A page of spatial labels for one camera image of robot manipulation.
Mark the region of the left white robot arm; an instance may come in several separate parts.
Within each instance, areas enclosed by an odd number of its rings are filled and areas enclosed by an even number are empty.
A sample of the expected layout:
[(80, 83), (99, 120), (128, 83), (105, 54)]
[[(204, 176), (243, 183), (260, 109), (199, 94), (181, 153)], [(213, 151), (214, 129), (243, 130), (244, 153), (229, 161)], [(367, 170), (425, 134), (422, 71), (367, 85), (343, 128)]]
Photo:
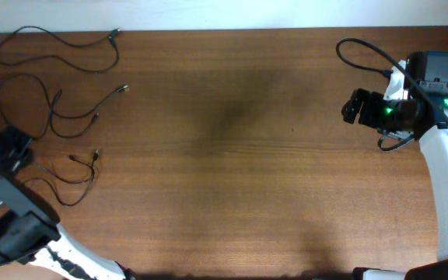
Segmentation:
[(16, 128), (0, 130), (0, 267), (31, 264), (66, 279), (135, 278), (132, 270), (71, 237), (51, 205), (16, 179), (33, 161), (31, 141)]

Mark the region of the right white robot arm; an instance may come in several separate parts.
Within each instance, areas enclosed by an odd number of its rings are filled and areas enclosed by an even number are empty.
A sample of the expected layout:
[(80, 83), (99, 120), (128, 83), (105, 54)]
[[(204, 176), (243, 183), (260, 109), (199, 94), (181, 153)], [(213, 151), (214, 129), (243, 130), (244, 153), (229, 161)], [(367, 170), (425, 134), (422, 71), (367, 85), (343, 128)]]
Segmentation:
[(344, 121), (377, 130), (392, 149), (416, 141), (425, 158), (439, 227), (437, 260), (406, 272), (355, 268), (353, 279), (448, 279), (448, 53), (418, 51), (393, 66), (385, 93), (357, 89), (342, 107)]

